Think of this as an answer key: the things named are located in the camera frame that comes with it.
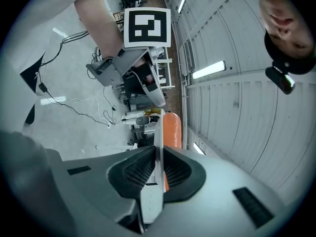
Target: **gray floor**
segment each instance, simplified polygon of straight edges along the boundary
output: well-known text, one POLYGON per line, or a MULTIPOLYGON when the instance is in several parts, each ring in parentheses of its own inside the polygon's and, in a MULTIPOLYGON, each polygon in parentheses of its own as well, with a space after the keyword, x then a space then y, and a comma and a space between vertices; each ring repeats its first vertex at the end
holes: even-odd
MULTIPOLYGON (((119 0, 108 0, 112 12, 119 9, 119 0)), ((70 6, 56 20, 56 29, 66 35, 84 31, 74 6, 70 6)), ((59 49, 63 37, 52 31, 49 47, 45 53, 46 61, 53 58, 59 49)), ((100 115, 103 111, 111 113, 111 106, 103 97, 103 86, 97 80, 87 76, 86 64, 92 60, 95 43, 90 36, 72 43, 65 44, 58 58, 48 65, 45 75, 45 85, 54 97, 66 96, 85 100, 93 95, 99 99, 100 115)), ((43 77, 45 68, 41 68, 43 77)), ((37 94, 43 95, 37 88, 37 94)), ((117 98, 118 92, 111 87, 105 88, 105 95, 112 105, 117 106, 114 117, 119 121, 128 109, 117 98)), ((97 121, 105 122, 98 117, 97 101, 89 99, 87 102, 64 102, 74 107, 78 112, 93 116, 97 121)), ((131 134, 129 127, 118 123, 111 126, 94 122, 91 118, 77 115, 73 110, 58 104, 42 106, 36 103, 35 122, 23 128, 24 134, 34 138, 47 148, 57 150, 63 160, 90 158, 118 153, 120 150, 102 149, 96 146, 113 147, 127 146, 131 134)))

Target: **ceiling light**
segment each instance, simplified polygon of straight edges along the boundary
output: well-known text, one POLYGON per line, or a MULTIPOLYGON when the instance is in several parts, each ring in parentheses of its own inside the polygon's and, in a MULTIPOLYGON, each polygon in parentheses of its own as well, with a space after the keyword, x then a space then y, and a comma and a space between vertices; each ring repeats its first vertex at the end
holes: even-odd
POLYGON ((197 150, 197 152, 201 155, 204 155, 205 153, 202 151, 201 148, 199 148, 199 146, 194 142, 193 143, 194 148, 197 150))
POLYGON ((181 12, 185 1, 186 1, 186 0, 182 0, 182 1, 181 1, 180 6, 179 6, 179 9, 178 9, 178 12, 179 12, 179 13, 181 12))
POLYGON ((194 72, 193 79, 204 77, 204 76, 207 76, 216 72, 224 71, 224 70, 226 70, 225 61, 219 61, 204 69, 194 72))

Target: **orange object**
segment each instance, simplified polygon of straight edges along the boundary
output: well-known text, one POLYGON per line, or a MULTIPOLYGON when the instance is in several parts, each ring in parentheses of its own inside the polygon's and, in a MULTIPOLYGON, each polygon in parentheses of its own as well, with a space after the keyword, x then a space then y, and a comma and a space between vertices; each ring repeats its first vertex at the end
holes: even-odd
MULTIPOLYGON (((167 113, 163 116, 163 144, 164 146, 181 148, 181 121, 175 113, 167 113)), ((166 192, 169 185, 164 174, 166 192)))

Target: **brown floor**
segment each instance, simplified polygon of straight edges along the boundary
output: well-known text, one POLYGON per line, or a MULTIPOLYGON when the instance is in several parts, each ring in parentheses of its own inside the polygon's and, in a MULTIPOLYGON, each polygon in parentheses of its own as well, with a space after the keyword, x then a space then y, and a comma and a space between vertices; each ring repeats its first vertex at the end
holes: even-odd
MULTIPOLYGON (((147 3, 143 5, 144 7, 159 7, 166 8, 166 4, 164 0, 147 0, 147 3)), ((171 111, 177 114, 181 123, 183 123, 182 117, 182 100, 181 100, 181 81, 180 74, 178 69, 178 56, 177 49, 175 44, 175 38, 173 31, 171 29, 171 47, 168 48, 168 56, 172 59, 172 63, 170 63, 170 73, 171 73, 171 82, 175 88, 164 90, 163 92, 167 94, 166 105, 164 109, 166 111, 171 111)))

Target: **mouth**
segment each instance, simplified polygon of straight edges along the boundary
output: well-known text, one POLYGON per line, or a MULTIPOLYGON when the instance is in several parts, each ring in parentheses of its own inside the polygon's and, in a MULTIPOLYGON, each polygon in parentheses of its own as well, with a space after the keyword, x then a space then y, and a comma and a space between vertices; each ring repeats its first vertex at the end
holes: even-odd
POLYGON ((273 15, 270 15, 270 17, 274 21, 274 23, 278 26, 288 26, 293 22, 292 18, 280 18, 280 17, 275 17, 273 15))

